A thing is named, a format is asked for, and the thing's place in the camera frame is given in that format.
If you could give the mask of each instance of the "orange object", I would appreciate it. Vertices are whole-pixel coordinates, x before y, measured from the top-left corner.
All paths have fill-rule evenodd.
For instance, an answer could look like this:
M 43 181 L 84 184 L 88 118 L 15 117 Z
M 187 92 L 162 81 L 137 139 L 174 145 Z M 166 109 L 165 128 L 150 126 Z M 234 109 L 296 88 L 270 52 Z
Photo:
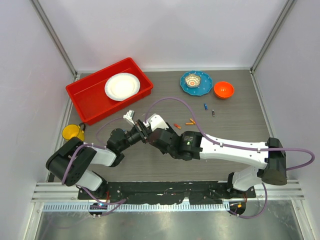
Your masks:
M 214 85 L 213 90 L 215 95 L 221 99 L 230 98 L 235 93 L 234 86 L 232 86 L 231 83 L 226 81 L 217 82 Z
M 173 124 L 173 126 L 175 126 L 177 129 L 181 129 L 181 127 L 178 124 Z
M 192 118 L 190 118 L 190 121 L 191 121 L 194 125 L 196 125 L 196 122 L 195 122 Z

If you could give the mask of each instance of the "metal frame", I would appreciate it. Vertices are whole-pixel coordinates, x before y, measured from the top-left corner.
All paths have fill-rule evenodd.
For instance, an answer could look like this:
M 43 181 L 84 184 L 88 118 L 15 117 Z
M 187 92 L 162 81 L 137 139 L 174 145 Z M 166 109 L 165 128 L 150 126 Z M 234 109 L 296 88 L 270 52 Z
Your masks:
M 248 201 L 263 198 L 265 191 L 261 184 L 255 187 L 256 198 L 248 198 Z M 266 184 L 268 200 L 304 200 L 305 197 L 297 180 L 288 180 L 287 185 L 276 186 Z M 88 202 L 78 199 L 79 189 L 75 186 L 64 186 L 60 182 L 38 182 L 31 199 L 32 203 L 67 203 Z M 233 201 L 243 201 L 243 198 L 232 198 Z
M 259 85 L 256 80 L 255 71 L 260 64 L 262 58 L 264 57 L 266 51 L 268 50 L 269 46 L 271 45 L 272 41 L 275 39 L 277 33 L 279 32 L 281 26 L 283 25 L 285 19 L 289 15 L 290 11 L 292 10 L 294 4 L 297 0 L 287 0 L 285 3 L 281 13 L 279 14 L 277 20 L 275 21 L 275 24 L 272 27 L 271 32 L 269 33 L 267 39 L 265 40 L 257 58 L 255 59 L 253 65 L 251 68 L 246 67 L 235 67 L 235 68 L 206 68 L 201 70 L 250 70 L 251 78 L 255 87 L 255 90 L 257 92 L 258 100 L 261 105 L 261 109 L 265 118 L 266 125 L 268 127 L 268 131 L 270 133 L 270 136 L 274 136 L 272 123 L 270 122 L 270 118 L 268 117 L 268 113 L 266 111 L 266 108 L 264 106 L 263 97 L 261 95 L 261 91 L 259 88 Z M 77 70 L 75 69 L 74 65 L 72 64 L 72 61 L 70 60 L 65 48 L 63 47 L 58 35 L 56 34 L 53 26 L 51 25 L 45 11 L 43 10 L 39 0 L 30 0 L 31 4 L 33 5 L 36 13 L 38 14 L 39 18 L 41 19 L 44 27 L 46 28 L 48 34 L 52 38 L 54 44 L 56 45 L 58 51 L 60 52 L 62 58 L 64 59 L 65 63 L 67 64 L 68 68 L 70 69 L 71 73 L 74 76 L 74 80 L 78 80 L 80 78 L 80 75 L 78 74 Z M 146 72 L 150 71 L 183 71 L 186 69 L 183 68 L 172 68 L 172 69 L 145 69 Z M 64 117 L 61 123 L 60 130 L 68 123 L 70 118 L 70 113 L 72 109 L 72 103 L 69 100 L 65 109 Z M 60 148 L 63 144 L 62 136 L 59 135 L 58 141 L 56 143 L 55 150 Z M 308 218 L 308 211 L 306 211 L 306 201 L 303 195 L 303 192 L 301 190 L 301 187 L 299 185 L 299 182 L 297 180 L 289 180 L 288 184 L 285 186 L 273 186 L 273 185 L 267 185 L 268 190 L 268 200 L 292 200 L 292 205 L 294 207 L 294 211 L 296 214 L 296 217 L 298 219 L 302 235 L 305 239 L 316 239 L 314 236 L 314 231 L 310 227 L 310 221 Z M 264 199 L 264 189 L 262 186 L 255 186 L 255 191 L 257 198 L 250 198 L 249 201 L 257 200 L 257 199 Z M 55 205 L 58 206 L 59 203 L 61 204 L 84 204 L 85 201 L 78 200 L 78 189 L 76 187 L 66 187 L 62 186 L 60 183 L 54 183 L 54 182 L 44 182 L 44 183 L 37 183 L 31 203 L 30 203 L 30 218 L 28 221 L 28 226 L 25 231 L 24 239 L 25 240 L 34 240 L 38 226 L 41 223 L 41 215 L 43 212 L 43 209 L 46 205 L 52 204 L 52 202 L 55 202 Z M 234 198 L 232 200 L 235 201 L 241 201 L 242 198 Z
M 271 32 L 269 33 L 268 37 L 266 38 L 258 56 L 256 57 L 251 71 L 254 73 L 259 65 L 259 63 L 261 62 L 262 58 L 264 57 L 266 51 L 268 50 L 270 44 L 273 42 L 273 40 L 275 39 L 277 33 L 279 32 L 279 29 L 281 28 L 281 26 L 283 25 L 283 23 L 285 22 L 287 16 L 289 15 L 290 11 L 292 10 L 292 8 L 294 7 L 295 3 L 297 2 L 297 0 L 287 0 L 284 7 L 282 8 L 278 18 L 276 19 Z
M 248 201 L 264 200 L 265 191 L 261 184 L 255 187 L 256 198 L 249 198 Z M 292 200 L 295 210 L 299 206 L 299 224 L 303 236 L 308 236 L 310 225 L 305 221 L 306 213 L 299 203 L 305 199 L 299 182 L 288 180 L 287 185 L 275 186 L 266 184 L 268 201 Z M 86 212 L 94 200 L 79 200 L 79 189 L 75 186 L 64 186 L 59 182 L 38 182 L 34 189 L 31 200 L 32 213 L 29 225 L 25 233 L 25 240 L 34 240 L 41 219 L 42 212 Z M 161 206 L 161 205 L 129 205 L 125 204 L 119 209 L 120 212 L 168 212 L 168 211 L 226 211 L 229 209 L 229 201 L 224 200 L 222 204 L 190 205 L 186 198 L 182 204 Z M 232 201 L 244 201 L 243 198 L 232 198 Z
M 316 225 L 316 222 L 314 221 L 313 218 L 313 213 L 314 213 L 314 207 L 313 205 L 308 204 L 308 202 L 306 200 L 301 201 L 301 204 L 303 206 L 303 211 L 305 212 L 305 216 L 303 216 L 301 213 L 299 213 L 298 215 L 302 215 L 304 217 L 304 219 L 306 221 L 304 221 L 305 223 L 302 225 L 305 229 L 307 229 L 308 231 L 311 229 L 312 234 L 314 236 L 314 239 L 320 239 L 320 232 L 319 232 L 319 226 Z
M 50 37 L 52 38 L 55 46 L 57 47 L 58 51 L 60 52 L 63 60 L 65 61 L 66 65 L 68 66 L 68 68 L 70 69 L 72 75 L 75 77 L 77 75 L 77 70 L 75 69 L 74 65 L 72 64 L 64 46 L 62 45 L 58 35 L 56 34 L 54 28 L 52 27 L 44 9 L 42 8 L 39 0 L 30 0 L 32 6 L 34 7 L 37 15 L 39 16 L 39 18 L 41 19 L 44 27 L 46 28 L 48 34 L 50 35 Z
M 228 70 L 248 70 L 251 67 L 193 67 L 192 70 L 195 71 L 228 71 Z M 142 68 L 143 72 L 175 72 L 175 71 L 190 71 L 190 67 L 174 67 L 174 68 Z M 78 74 L 92 74 L 96 70 L 79 70 Z

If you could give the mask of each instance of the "white robotic arm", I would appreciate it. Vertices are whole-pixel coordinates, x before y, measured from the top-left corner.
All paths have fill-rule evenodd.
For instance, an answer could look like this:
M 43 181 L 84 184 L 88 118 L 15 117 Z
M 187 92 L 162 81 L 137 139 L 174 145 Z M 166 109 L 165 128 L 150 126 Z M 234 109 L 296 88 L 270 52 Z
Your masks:
M 79 185 L 91 191 L 96 191 L 103 179 L 96 173 L 87 170 L 89 164 L 99 164 L 108 167 L 117 166 L 124 158 L 122 151 L 135 143 L 142 141 L 158 148 L 163 154 L 169 153 L 174 159 L 189 161 L 192 159 L 220 159 L 250 165 L 250 167 L 231 173 L 228 177 L 230 190 L 247 191 L 250 187 L 265 182 L 274 185 L 285 185 L 286 155 L 280 151 L 250 151 L 231 147 L 224 144 L 255 149 L 281 147 L 278 139 L 270 138 L 268 142 L 241 142 L 220 139 L 207 135 L 210 139 L 221 143 L 214 144 L 200 132 L 186 131 L 178 136 L 161 116 L 154 114 L 146 122 L 132 120 L 134 111 L 130 110 L 123 118 L 132 125 L 130 131 L 120 128 L 111 132 L 105 149 L 85 147 L 75 159 L 73 168 L 67 175 L 66 185 Z M 68 141 L 47 161 L 46 167 L 58 178 L 64 175 L 64 166 L 69 161 L 68 156 L 83 144 L 74 138 Z

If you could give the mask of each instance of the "white cable track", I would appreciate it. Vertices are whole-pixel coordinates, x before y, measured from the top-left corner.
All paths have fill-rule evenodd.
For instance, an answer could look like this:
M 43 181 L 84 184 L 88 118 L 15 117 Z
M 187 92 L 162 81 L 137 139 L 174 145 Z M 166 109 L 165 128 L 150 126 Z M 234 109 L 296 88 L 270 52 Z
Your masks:
M 43 212 L 108 212 L 117 205 L 109 205 L 108 209 L 90 209 L 92 202 L 47 202 L 44 204 Z M 123 204 L 116 212 L 204 212 L 204 211 L 229 211 L 228 201 L 222 204 L 200 204 L 190 205 L 189 202 L 181 204 Z

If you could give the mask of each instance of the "orange marker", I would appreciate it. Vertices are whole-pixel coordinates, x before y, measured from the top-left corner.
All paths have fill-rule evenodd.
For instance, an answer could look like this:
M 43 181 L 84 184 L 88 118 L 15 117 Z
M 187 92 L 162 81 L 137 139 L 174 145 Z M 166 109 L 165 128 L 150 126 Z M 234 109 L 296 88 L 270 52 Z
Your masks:
M 177 129 L 181 129 L 181 127 L 178 124 L 173 124 L 173 126 L 175 126 Z
M 192 118 L 190 118 L 190 121 L 191 121 L 194 125 L 196 125 L 196 122 L 195 122 Z

